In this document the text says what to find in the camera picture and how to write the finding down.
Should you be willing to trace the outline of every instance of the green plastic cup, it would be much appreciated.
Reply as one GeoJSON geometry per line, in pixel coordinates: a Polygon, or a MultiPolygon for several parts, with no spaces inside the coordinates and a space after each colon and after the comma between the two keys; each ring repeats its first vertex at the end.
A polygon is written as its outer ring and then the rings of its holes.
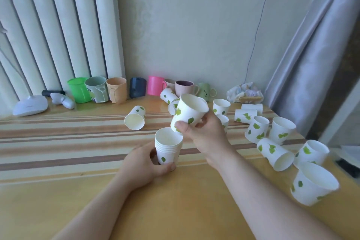
{"type": "Polygon", "coordinates": [[[74,96],[75,102],[82,104],[84,102],[91,101],[90,93],[85,86],[85,81],[88,78],[79,77],[70,79],[68,85],[71,89],[71,93],[74,96]]]}

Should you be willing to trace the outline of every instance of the light green mug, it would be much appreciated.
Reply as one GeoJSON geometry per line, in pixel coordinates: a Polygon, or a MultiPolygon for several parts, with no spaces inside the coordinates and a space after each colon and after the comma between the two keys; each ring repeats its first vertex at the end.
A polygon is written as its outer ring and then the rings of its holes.
{"type": "Polygon", "coordinates": [[[196,96],[203,98],[205,101],[209,101],[210,97],[215,97],[217,92],[215,88],[210,88],[210,85],[208,83],[199,83],[199,92],[196,94],[196,96]]]}

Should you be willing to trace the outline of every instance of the hand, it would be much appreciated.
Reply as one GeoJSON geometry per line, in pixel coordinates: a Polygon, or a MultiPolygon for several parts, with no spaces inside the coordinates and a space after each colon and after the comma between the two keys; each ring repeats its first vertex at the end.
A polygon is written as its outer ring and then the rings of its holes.
{"type": "Polygon", "coordinates": [[[184,121],[177,121],[175,127],[184,137],[193,140],[197,149],[205,155],[207,162],[217,170],[223,157],[234,152],[220,119],[212,110],[205,114],[202,122],[196,127],[184,121]]]}
{"type": "Polygon", "coordinates": [[[150,183],[154,178],[175,169],[175,163],[155,165],[151,158],[156,155],[155,142],[134,148],[124,159],[116,177],[121,178],[129,191],[150,183]]]}

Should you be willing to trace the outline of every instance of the cable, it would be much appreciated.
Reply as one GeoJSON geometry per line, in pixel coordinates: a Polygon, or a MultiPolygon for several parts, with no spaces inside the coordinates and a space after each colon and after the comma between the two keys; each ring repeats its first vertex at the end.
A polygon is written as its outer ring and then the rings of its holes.
{"type": "MultiPolygon", "coordinates": [[[[3,33],[3,34],[6,34],[8,31],[6,29],[4,29],[4,28],[1,28],[0,32],[3,33]]],[[[18,71],[17,68],[11,63],[9,58],[5,55],[4,51],[1,49],[1,46],[0,46],[0,52],[5,57],[5,59],[8,61],[8,63],[11,65],[11,67],[19,74],[20,78],[23,80],[23,82],[24,82],[24,84],[26,86],[27,91],[29,92],[29,95],[33,96],[33,93],[31,92],[31,89],[29,87],[28,82],[26,81],[25,76],[22,73],[20,73],[20,71],[18,71]]]]}
{"type": "Polygon", "coordinates": [[[260,23],[261,23],[261,19],[262,19],[262,17],[263,17],[263,12],[264,12],[264,8],[265,8],[265,3],[266,3],[266,0],[264,0],[264,4],[263,4],[263,6],[262,6],[259,24],[258,24],[258,26],[257,26],[256,33],[255,33],[254,46],[252,47],[250,59],[249,59],[248,66],[247,66],[247,69],[246,69],[246,75],[245,75],[245,81],[244,81],[244,83],[246,83],[246,78],[247,78],[247,74],[248,74],[248,71],[249,71],[250,61],[251,61],[252,55],[253,55],[253,53],[254,53],[255,44],[256,44],[256,37],[257,37],[257,31],[259,30],[260,23]]]}

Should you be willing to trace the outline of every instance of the table surface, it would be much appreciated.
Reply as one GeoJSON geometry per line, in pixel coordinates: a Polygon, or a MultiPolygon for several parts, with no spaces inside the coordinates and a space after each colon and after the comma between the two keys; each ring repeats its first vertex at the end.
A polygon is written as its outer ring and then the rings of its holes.
{"type": "MultiPolygon", "coordinates": [[[[290,197],[297,169],[275,172],[234,122],[232,104],[227,137],[241,155],[290,197]]],[[[264,109],[265,117],[276,116],[264,109]]],[[[76,110],[53,106],[43,113],[0,120],[0,238],[50,239],[113,177],[126,154],[170,125],[167,104],[146,96],[122,105],[92,102],[76,110]],[[124,125],[135,105],[146,109],[141,131],[124,125]]],[[[285,148],[305,142],[292,134],[285,148]]],[[[360,188],[329,159],[324,167],[340,189],[312,207],[303,206],[344,239],[359,239],[360,188]]],[[[219,174],[184,140],[178,167],[130,195],[111,239],[254,239],[219,174]]]]}

